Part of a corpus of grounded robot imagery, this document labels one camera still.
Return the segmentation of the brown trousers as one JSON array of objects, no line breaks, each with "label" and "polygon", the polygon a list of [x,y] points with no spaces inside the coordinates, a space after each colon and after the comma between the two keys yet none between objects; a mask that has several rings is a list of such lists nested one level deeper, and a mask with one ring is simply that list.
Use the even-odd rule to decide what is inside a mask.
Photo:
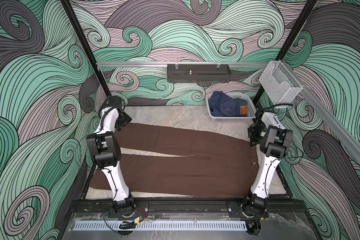
[{"label": "brown trousers", "polygon": [[255,147],[218,133],[131,123],[115,136],[122,148],[153,153],[122,155],[132,192],[244,198],[259,169]]}]

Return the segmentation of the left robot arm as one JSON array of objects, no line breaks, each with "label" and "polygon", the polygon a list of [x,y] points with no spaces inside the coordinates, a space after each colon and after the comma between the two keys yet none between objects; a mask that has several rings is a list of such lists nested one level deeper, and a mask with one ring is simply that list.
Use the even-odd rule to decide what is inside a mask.
[{"label": "left robot arm", "polygon": [[117,214],[127,216],[134,212],[135,204],[122,174],[122,153],[115,137],[115,131],[120,131],[132,120],[124,109],[122,98],[107,97],[100,107],[100,124],[87,136],[87,145],[93,164],[103,172],[111,188],[113,208]]}]

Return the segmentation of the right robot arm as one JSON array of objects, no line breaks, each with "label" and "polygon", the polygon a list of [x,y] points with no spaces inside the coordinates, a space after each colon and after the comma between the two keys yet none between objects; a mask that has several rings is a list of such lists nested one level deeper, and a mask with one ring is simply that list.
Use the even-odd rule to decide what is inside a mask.
[{"label": "right robot arm", "polygon": [[242,209],[247,216],[257,216],[266,211],[272,179],[281,159],[288,154],[294,133],[281,123],[277,114],[264,110],[256,112],[256,121],[248,132],[250,146],[259,145],[263,155]]}]

